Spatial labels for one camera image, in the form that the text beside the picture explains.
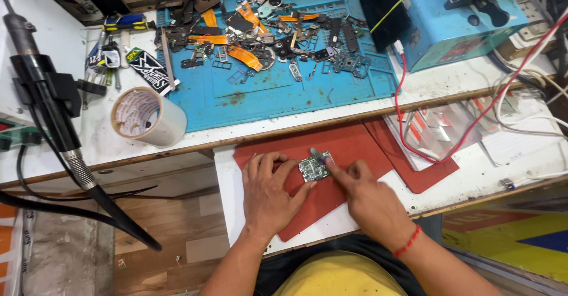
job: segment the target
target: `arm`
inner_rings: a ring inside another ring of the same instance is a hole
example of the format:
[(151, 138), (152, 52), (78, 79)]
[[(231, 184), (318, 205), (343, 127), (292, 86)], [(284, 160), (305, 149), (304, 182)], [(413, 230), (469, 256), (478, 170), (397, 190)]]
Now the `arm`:
[[(272, 173), (275, 161), (284, 163)], [(224, 295), (228, 290), (235, 296), (253, 294), (266, 246), (288, 225), (316, 185), (305, 183), (293, 198), (284, 191), (284, 182), (298, 163), (280, 152), (254, 155), (246, 163), (242, 171), (245, 226), (199, 295)]]
[[(329, 159), (325, 163), (331, 175), (343, 185), (349, 213), (362, 231), (391, 252), (404, 247), (416, 231), (416, 225), (408, 218), (394, 191), (377, 182), (363, 160), (353, 162), (347, 171)], [(428, 295), (502, 295), (422, 232), (399, 259), (414, 273)]]

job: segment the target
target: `roll of tape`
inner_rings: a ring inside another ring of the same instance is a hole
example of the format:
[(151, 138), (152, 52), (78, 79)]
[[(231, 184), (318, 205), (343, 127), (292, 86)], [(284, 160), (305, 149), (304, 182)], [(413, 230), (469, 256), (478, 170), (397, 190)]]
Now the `roll of tape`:
[(179, 142), (188, 125), (181, 107), (146, 87), (122, 94), (112, 107), (110, 119), (118, 135), (156, 147)]

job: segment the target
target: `yellow and black screwdriver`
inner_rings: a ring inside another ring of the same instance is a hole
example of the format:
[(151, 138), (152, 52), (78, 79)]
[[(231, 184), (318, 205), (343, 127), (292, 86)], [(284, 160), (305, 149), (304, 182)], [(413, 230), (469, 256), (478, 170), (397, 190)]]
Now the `yellow and black screwdriver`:
[[(96, 29), (100, 29), (99, 27), (96, 28), (86, 28), (83, 30), (96, 30)], [(154, 21), (150, 21), (150, 22), (134, 22), (134, 23), (125, 23), (125, 24), (114, 24), (114, 23), (109, 23), (109, 24), (103, 24), (102, 25), (102, 29), (106, 32), (110, 32), (110, 31), (120, 31), (120, 30), (126, 30), (126, 29), (133, 29), (133, 30), (145, 30), (145, 29), (156, 29), (156, 22)]]

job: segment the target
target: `small circuit board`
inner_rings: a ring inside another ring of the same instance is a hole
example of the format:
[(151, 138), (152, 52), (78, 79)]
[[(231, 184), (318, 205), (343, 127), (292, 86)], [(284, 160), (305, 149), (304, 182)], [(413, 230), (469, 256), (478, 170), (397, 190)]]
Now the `small circuit board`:
[(304, 182), (316, 181), (330, 175), (330, 172), (325, 167), (325, 158), (331, 158), (331, 154), (325, 151), (321, 155), (322, 158), (312, 156), (300, 161), (298, 168), (304, 177)]

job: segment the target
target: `yellow shirt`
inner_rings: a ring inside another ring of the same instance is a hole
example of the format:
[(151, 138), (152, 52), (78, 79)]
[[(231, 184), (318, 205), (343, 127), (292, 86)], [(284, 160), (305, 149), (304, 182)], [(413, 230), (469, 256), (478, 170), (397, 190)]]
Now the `yellow shirt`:
[(300, 295), (407, 296), (379, 264), (342, 250), (310, 257), (273, 294)]

